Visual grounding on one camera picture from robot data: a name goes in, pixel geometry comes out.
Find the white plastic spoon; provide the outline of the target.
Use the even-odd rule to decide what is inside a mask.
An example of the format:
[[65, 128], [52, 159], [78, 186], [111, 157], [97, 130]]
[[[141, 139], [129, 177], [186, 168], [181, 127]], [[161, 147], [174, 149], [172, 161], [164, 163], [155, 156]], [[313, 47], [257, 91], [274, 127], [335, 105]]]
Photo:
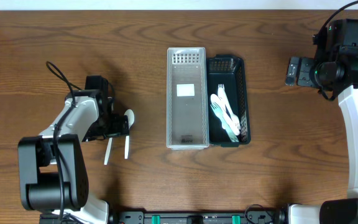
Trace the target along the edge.
[[216, 94], [212, 94], [210, 96], [210, 100], [211, 100], [211, 103], [217, 103], [222, 109], [223, 104], [222, 104], [220, 98]]
[[107, 148], [106, 148], [106, 153], [105, 153], [105, 157], [104, 157], [104, 165], [108, 165], [108, 162], [109, 162], [109, 156], [110, 156], [110, 153], [111, 153], [111, 149], [112, 149], [112, 142], [113, 142], [113, 138], [109, 138], [108, 139], [108, 145], [107, 145]]
[[[128, 129], [130, 129], [131, 126], [134, 124], [134, 121], [135, 121], [134, 112], [132, 110], [128, 109], [128, 110], [126, 110], [124, 115], [127, 116]], [[124, 148], [124, 158], [125, 159], [129, 158], [129, 143], [130, 143], [130, 136], [127, 135], [126, 136], [126, 142], [125, 142], [125, 148]]]

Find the white plastic fork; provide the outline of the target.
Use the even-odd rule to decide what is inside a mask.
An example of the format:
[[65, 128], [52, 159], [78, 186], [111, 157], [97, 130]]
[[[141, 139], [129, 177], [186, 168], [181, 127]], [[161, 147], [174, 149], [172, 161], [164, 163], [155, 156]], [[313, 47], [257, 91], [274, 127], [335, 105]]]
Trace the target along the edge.
[[218, 85], [218, 96], [221, 99], [222, 103], [225, 105], [225, 107], [229, 108], [229, 102], [226, 95], [224, 84]]
[[232, 108], [229, 103], [229, 108], [226, 108], [225, 105], [222, 105], [222, 109], [224, 111], [224, 119], [226, 120], [229, 127], [232, 129], [235, 135], [239, 135], [240, 133], [240, 121], [237, 115], [235, 115], [232, 111]]

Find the pale green plastic fork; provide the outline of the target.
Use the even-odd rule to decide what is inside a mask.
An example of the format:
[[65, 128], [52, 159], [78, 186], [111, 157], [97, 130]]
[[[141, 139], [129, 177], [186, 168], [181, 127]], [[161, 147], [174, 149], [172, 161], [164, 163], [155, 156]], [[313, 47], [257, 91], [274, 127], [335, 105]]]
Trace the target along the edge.
[[229, 127], [226, 120], [224, 119], [224, 115], [221, 107], [217, 103], [211, 103], [211, 108], [214, 114], [219, 118], [223, 130], [225, 130], [231, 142], [239, 142], [237, 136], [233, 133], [232, 129]]

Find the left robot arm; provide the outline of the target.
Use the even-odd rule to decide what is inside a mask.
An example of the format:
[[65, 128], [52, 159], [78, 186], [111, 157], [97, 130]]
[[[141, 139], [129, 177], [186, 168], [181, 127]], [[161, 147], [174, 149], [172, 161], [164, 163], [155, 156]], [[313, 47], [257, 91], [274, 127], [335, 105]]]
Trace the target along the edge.
[[109, 223], [109, 204], [90, 194], [81, 143], [127, 136], [127, 116], [114, 113], [111, 84], [88, 76], [55, 121], [17, 146], [21, 204], [40, 223]]

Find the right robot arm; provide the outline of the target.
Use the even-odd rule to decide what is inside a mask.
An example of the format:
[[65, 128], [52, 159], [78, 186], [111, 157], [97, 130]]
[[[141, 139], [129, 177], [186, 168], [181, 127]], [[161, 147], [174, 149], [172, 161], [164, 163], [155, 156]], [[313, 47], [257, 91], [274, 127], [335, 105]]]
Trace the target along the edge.
[[330, 22], [313, 43], [317, 46], [313, 58], [290, 59], [285, 84], [315, 88], [326, 100], [338, 101], [349, 157], [347, 197], [321, 205], [290, 205], [278, 222], [358, 223], [358, 20]]

